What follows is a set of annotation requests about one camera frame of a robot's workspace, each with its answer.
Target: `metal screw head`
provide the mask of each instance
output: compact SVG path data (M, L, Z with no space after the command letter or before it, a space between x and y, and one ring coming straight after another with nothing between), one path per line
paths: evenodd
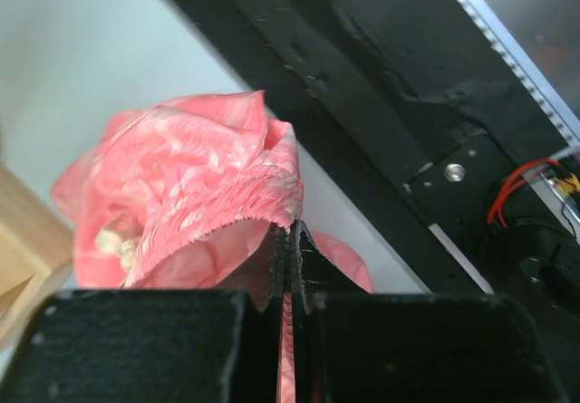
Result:
M457 163L445 167L445 178L452 183L458 183L465 178L465 168Z

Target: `white strip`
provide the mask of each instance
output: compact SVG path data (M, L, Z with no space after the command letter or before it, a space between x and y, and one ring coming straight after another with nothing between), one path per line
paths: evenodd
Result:
M479 286L479 288L486 294L493 294L493 288L489 285L488 281L481 276L481 273L475 266L471 263L467 256L465 256L459 248L451 241L445 231L443 231L439 225L433 224L429 226L429 230L437 237L440 243L447 249L447 252L455 258L455 261L459 263L465 273L467 273L473 281Z
M580 143L580 120L485 0L457 0L536 100L569 145Z

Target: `red wire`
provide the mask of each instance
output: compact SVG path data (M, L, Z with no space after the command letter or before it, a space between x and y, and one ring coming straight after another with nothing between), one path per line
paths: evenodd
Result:
M493 222L493 218L495 217L495 215L498 215L498 218L499 218L499 221L501 222L501 225L503 225L504 227L507 227L506 222L505 222L504 217L503 217L503 211L502 211L504 203L508 199L509 195L511 195L519 187L522 187L524 184L526 184L527 180L520 179L517 183L515 183L515 184L512 184L512 183L514 183L514 181L517 179L517 177L521 176L524 172L526 172L526 171L530 170L531 168L534 168L538 165L543 165L543 164L558 165L559 163L557 162L557 160L554 160L551 158L541 158L539 160L529 161L527 163L524 163L522 166L520 166L516 170L514 170L509 175L509 177L507 177L506 182L503 184L503 186L501 187L501 189L498 192L498 197L496 197L496 200L494 201L493 205L489 209L488 217L486 219L488 224L491 224ZM541 173L541 171L536 172L533 177L536 177L540 173Z

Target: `perforated metal strip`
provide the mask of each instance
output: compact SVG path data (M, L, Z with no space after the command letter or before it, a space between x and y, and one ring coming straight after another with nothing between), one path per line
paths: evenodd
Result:
M552 87L544 74L485 0L457 0L491 43L537 104L552 121L568 145L580 143L580 120Z

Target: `crumpled pink garment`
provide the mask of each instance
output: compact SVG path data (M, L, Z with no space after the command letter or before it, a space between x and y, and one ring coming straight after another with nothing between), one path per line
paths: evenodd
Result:
M52 196L76 224L81 287L200 288L250 256L270 223L288 229L300 218L303 184L292 126L267 117L256 91L118 113ZM110 228L135 237L128 261L97 247ZM314 233L314 240L347 276L372 289L352 249L327 235ZM283 356L290 378L281 378L283 401L294 401L290 357L291 350Z

